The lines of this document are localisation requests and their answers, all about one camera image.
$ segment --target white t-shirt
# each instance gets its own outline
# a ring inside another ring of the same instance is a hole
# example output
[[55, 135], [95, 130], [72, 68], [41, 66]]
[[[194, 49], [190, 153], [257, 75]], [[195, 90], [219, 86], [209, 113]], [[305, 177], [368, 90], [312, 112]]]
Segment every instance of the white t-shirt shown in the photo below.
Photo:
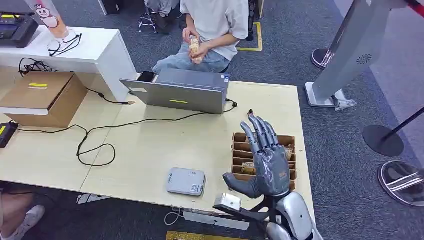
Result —
[[[217, 39], [227, 33], [238, 39], [249, 35], [249, 0], [181, 0], [180, 11], [193, 18], [200, 42]], [[231, 61], [237, 55], [238, 43], [212, 51]]]

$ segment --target gray robotic glove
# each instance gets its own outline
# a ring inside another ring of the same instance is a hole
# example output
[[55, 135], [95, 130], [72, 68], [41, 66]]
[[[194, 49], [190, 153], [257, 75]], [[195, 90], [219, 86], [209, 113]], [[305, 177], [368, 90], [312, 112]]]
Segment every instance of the gray robotic glove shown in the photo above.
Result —
[[272, 197], [288, 194], [290, 169], [284, 146], [279, 144], [277, 134], [268, 122], [253, 114], [249, 114], [248, 118], [256, 131], [256, 138], [247, 123], [242, 121], [240, 126], [250, 143], [256, 176], [249, 181], [242, 181], [232, 173], [225, 173], [225, 183], [251, 199], [261, 195]]

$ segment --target device display screen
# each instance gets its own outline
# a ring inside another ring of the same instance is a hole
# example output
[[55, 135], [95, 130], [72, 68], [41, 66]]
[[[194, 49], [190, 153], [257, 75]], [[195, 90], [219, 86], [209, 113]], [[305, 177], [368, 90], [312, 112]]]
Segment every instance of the device display screen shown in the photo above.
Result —
[[0, 39], [11, 39], [17, 29], [17, 25], [0, 24]]

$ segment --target bottle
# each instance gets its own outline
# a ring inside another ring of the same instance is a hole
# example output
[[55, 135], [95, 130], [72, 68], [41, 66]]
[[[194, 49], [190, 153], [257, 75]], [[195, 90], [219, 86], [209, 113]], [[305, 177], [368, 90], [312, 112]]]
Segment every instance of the bottle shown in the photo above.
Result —
[[64, 39], [69, 31], [52, 0], [25, 0], [56, 39]]
[[[191, 35], [190, 36], [190, 46], [189, 46], [189, 48], [190, 48], [190, 52], [192, 53], [192, 54], [194, 54], [194, 53], [197, 53], [197, 51], [199, 50], [199, 48], [200, 48], [200, 43], [199, 43], [199, 40], [198, 40], [198, 38], [197, 37], [195, 37], [195, 36], [193, 36], [193, 35]], [[197, 57], [197, 58], [195, 58], [195, 59], [192, 59], [191, 60], [194, 64], [201, 64], [202, 63], [202, 61], [203, 61], [203, 57]]]

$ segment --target blue carpet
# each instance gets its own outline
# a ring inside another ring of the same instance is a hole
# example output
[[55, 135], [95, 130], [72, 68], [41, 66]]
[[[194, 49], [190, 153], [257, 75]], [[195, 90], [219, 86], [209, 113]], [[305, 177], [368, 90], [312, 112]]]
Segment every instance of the blue carpet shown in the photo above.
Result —
[[[25, 9], [16, 0], [6, 0], [8, 10]], [[181, 30], [169, 36], [150, 29], [138, 32], [141, 1], [127, 5], [120, 15], [103, 16], [95, 0], [55, 0], [69, 26], [120, 29], [137, 71], [148, 71], [155, 63], [179, 49]], [[320, 70], [310, 62], [311, 52], [328, 46], [342, 18], [332, 0], [266, 0], [262, 19], [263, 51], [240, 52], [230, 66], [233, 80], [298, 86], [309, 175], [318, 229], [326, 240], [423, 239], [424, 209], [400, 205], [380, 187], [377, 169], [389, 160], [418, 164], [405, 140], [400, 157], [383, 157], [362, 139], [371, 124], [394, 127], [398, 123], [370, 70], [344, 89], [358, 102], [354, 108], [335, 112], [311, 108], [303, 90]], [[77, 207], [75, 193], [42, 189], [56, 196], [62, 206]], [[178, 221], [165, 226], [167, 207], [109, 199], [78, 207], [71, 212], [49, 206], [48, 216], [30, 232], [29, 239], [165, 239], [168, 230], [213, 234], [245, 239], [263, 239], [249, 231], [228, 230], [199, 223]]]

